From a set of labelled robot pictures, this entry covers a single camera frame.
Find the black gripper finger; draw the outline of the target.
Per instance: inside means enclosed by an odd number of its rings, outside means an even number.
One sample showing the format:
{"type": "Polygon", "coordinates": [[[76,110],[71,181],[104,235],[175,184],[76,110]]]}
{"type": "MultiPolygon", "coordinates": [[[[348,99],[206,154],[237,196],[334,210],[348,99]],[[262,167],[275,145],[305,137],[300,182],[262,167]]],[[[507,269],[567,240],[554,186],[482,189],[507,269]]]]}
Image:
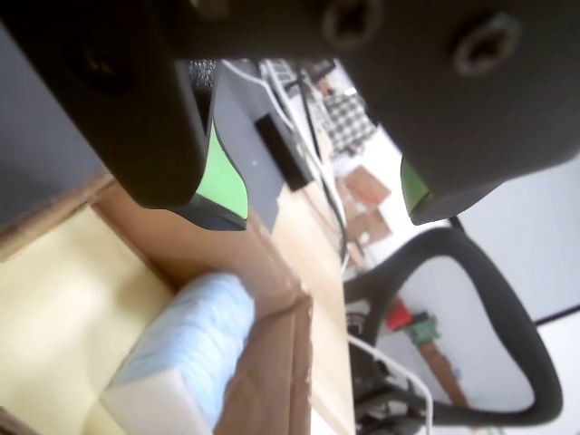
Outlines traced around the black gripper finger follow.
{"type": "Polygon", "coordinates": [[[416,225],[579,151],[576,1],[327,1],[324,37],[419,182],[416,225]]]}
{"type": "Polygon", "coordinates": [[[214,81],[170,49],[189,1],[4,1],[1,20],[130,197],[198,227],[242,231],[247,186],[218,134],[214,81]]]}

